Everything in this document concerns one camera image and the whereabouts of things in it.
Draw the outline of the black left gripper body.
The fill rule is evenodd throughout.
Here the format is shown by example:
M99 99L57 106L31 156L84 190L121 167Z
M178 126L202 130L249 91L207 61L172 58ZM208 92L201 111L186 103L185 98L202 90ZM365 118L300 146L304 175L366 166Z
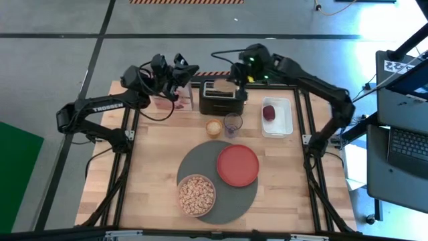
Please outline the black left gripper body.
M184 87L187 84L177 84L174 77L174 70L183 69L188 66L187 61L181 54L176 54L173 60L174 66L167 64L166 58L162 54L156 54L153 56L150 67L154 75L156 87L166 88L169 84L175 84L177 86Z

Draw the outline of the pink cereal box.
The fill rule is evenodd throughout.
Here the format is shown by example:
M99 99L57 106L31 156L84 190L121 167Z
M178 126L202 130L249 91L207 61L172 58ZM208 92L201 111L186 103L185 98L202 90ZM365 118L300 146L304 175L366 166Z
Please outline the pink cereal box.
M191 84L188 83L185 87L179 86L175 90L175 95L178 96L178 99L174 102L175 110L179 111L192 111L193 110L193 92L191 89ZM162 110L170 110L172 108L172 103L166 98L161 98L158 96L151 97L152 103Z

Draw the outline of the brown toast slice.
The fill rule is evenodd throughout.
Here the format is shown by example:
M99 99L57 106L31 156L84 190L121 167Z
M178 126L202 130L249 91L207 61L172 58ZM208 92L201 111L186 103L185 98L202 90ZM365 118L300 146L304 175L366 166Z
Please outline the brown toast slice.
M233 82L229 82L226 79L216 79L213 82L214 89L224 93L235 93L236 85Z

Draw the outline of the red apple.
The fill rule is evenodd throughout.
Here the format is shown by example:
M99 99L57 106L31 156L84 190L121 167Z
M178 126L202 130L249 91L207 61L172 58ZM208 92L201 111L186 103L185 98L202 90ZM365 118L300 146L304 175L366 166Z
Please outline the red apple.
M272 105L264 106L262 109L262 115L266 121L273 121L276 118L275 108Z

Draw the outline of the clear drinking glass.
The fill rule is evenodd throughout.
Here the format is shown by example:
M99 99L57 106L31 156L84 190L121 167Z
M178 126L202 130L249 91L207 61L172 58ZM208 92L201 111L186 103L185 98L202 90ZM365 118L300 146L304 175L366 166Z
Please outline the clear drinking glass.
M237 113L229 113L223 119L225 136L232 139L237 136L239 129L242 127L243 119Z

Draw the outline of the black floor tape line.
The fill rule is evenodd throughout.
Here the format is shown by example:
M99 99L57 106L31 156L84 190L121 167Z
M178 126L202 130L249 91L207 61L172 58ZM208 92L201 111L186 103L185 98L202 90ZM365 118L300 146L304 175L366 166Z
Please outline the black floor tape line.
M77 99L83 100L85 99L88 89L90 86L90 82L94 73L94 69L96 67L96 63L98 61L98 56L100 54L100 50L102 48L102 44L104 41L104 35L106 33L106 30L108 29L108 24L110 23L110 19L112 16L112 12L115 6L116 0L110 0L108 4L108 8L106 10L106 14L104 17L104 20L102 22L102 26L100 29L99 34L96 37L96 44L94 46L94 50L92 52L90 62L88 65L88 68L86 70L86 75L84 76L82 86L80 88L79 94ZM45 226L47 223L47 220L49 218L49 214L51 212L51 207L54 203L54 198L56 196L58 186L60 184L60 179L62 176L62 173L64 171L64 167L66 165L66 161L68 158L68 154L70 152L70 148L72 146L74 135L66 134L63 137L62 143L60 145L59 152L56 157L56 162L54 165L53 172L51 174L51 177L49 178L49 183L47 186L46 193L43 198L43 202L41 203L41 209L39 211L39 215L37 217L37 222L35 223L35 226L33 228L34 231L44 231Z
M0 39L364 39L342 34L247 34L247 33L0 33Z

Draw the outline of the white plastic tray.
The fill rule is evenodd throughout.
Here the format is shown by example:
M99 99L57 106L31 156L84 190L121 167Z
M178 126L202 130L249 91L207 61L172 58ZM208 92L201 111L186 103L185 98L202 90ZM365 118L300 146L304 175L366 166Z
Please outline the white plastic tray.
M273 121L266 121L262 115L264 106L272 105L276 111ZM293 133L292 109L287 98L264 97L261 106L261 130L267 138L286 138Z

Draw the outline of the red plate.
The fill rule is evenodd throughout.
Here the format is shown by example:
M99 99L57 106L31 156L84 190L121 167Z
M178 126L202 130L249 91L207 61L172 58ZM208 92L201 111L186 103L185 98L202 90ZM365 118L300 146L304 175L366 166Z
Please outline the red plate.
M230 145L218 155L217 172L226 184L233 187L245 187L257 179L259 160L249 147Z

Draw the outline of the grey round woven placemat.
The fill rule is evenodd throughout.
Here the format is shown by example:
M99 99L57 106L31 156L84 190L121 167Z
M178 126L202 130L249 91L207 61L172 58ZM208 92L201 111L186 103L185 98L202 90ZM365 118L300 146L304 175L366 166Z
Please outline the grey round woven placemat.
M216 190L216 200L212 209L198 219L208 224L227 224L240 218L251 207L258 189L255 179L246 187L233 187L225 183L217 172L217 158L220 152L230 146L225 141L208 141L191 149L182 160L177 183L189 175L208 177Z

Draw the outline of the white box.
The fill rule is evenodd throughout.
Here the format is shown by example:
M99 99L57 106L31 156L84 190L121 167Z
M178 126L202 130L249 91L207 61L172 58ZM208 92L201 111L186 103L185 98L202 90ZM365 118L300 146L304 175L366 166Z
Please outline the white box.
M354 191L367 184L366 151L346 152L345 180L348 191Z

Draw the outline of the dark monitor screen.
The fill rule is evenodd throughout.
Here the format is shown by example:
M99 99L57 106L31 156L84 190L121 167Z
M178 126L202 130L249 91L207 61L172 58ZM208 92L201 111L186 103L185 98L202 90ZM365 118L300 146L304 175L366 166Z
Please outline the dark monitor screen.
M386 89L428 102L428 60L393 80Z

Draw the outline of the black laptop keyboard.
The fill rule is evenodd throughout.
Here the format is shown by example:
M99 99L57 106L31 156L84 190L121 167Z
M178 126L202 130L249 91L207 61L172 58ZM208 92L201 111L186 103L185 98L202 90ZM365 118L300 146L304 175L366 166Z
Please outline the black laptop keyboard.
M428 179L428 135L391 127L387 161L411 175Z

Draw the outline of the green mat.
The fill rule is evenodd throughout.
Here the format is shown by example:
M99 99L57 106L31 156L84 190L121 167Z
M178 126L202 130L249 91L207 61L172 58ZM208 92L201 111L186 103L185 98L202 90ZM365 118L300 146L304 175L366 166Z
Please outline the green mat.
M12 231L43 138L0 122L0 234Z

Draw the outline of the black aluminium table frame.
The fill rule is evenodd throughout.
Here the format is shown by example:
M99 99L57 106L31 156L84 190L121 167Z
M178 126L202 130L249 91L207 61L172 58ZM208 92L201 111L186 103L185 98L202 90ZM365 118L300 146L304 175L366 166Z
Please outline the black aluminium table frame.
M261 132L264 97L287 98L292 109L293 133L270 139ZM177 171L185 155L209 140L208 117L194 111L159 110L148 107L137 121L134 150L126 187L112 201L106 224L121 228L156 230L210 230L313 233L310 194L303 166L302 133L310 130L306 103L301 92L284 86L249 89L243 126L232 143L246 145L260 164L254 202L242 217L227 224L208 224L191 218L177 203Z

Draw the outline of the silver bracket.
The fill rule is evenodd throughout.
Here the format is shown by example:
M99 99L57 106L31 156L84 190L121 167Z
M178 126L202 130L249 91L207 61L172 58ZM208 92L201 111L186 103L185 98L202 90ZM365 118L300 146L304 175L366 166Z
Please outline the silver bracket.
M143 234L142 230L113 230L107 231L103 241L118 241L119 238L137 237Z
M305 234L291 234L289 241L330 241L327 236L314 236Z

